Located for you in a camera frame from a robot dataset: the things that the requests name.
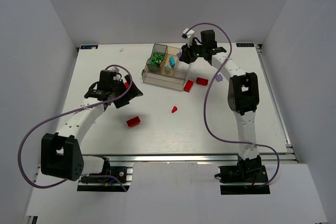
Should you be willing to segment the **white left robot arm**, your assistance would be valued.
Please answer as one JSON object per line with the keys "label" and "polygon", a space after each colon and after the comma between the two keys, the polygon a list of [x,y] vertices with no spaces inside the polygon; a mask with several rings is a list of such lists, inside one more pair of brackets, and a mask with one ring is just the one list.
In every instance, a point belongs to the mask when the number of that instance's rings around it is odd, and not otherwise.
{"label": "white left robot arm", "polygon": [[46,133],[41,140],[41,172],[44,175],[76,181],[81,176],[109,177],[108,159],[97,155],[83,155],[81,142],[110,105],[117,109],[128,105],[142,92],[132,76],[122,76],[118,69],[102,70],[99,80],[84,95],[79,111],[54,134]]}

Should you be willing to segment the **large cyan lego brick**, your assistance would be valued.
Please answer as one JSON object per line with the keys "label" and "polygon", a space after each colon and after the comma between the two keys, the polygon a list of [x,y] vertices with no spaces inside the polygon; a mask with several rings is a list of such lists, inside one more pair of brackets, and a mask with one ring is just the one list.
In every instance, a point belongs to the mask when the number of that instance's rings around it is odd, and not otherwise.
{"label": "large cyan lego brick", "polygon": [[170,62],[171,67],[174,68],[176,65],[176,61],[173,56],[169,57],[169,62]]}

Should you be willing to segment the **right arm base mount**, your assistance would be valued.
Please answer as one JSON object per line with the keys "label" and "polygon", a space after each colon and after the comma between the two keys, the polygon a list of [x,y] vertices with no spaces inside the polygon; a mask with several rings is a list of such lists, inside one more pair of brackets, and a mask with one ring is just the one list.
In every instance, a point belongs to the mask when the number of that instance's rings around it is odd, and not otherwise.
{"label": "right arm base mount", "polygon": [[269,195],[268,175],[264,165],[261,170],[247,176],[239,173],[237,166],[219,166],[214,175],[219,180],[221,195]]}

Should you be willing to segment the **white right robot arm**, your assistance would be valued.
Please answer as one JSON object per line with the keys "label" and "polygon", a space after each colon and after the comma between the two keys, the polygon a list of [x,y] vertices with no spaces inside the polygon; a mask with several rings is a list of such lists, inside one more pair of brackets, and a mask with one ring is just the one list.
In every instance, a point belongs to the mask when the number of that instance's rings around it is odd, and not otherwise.
{"label": "white right robot arm", "polygon": [[228,81],[228,105],[234,113],[238,129],[237,165],[248,172],[259,169],[261,158],[255,133],[255,114],[259,104],[257,75],[246,72],[229,58],[229,52],[217,45],[213,30],[202,31],[201,41],[188,28],[183,31],[182,37],[186,39],[186,45],[181,48],[181,62],[191,64],[203,58]]}

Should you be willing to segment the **lilac lego front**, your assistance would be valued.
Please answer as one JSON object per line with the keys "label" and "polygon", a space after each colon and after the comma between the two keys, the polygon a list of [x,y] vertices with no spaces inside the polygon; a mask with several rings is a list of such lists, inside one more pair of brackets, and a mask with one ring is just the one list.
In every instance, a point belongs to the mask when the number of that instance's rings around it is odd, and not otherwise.
{"label": "lilac lego front", "polygon": [[217,74],[215,79],[217,82],[223,81],[223,76],[221,74]]}

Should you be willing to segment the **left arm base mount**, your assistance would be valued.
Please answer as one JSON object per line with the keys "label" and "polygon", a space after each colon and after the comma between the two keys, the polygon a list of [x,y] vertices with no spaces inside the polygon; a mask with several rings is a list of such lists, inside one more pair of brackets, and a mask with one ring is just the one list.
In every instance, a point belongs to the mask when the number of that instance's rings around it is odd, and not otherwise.
{"label": "left arm base mount", "polygon": [[77,191],[125,193],[130,188],[132,174],[132,164],[110,162],[105,157],[101,172],[88,172],[80,176]]}

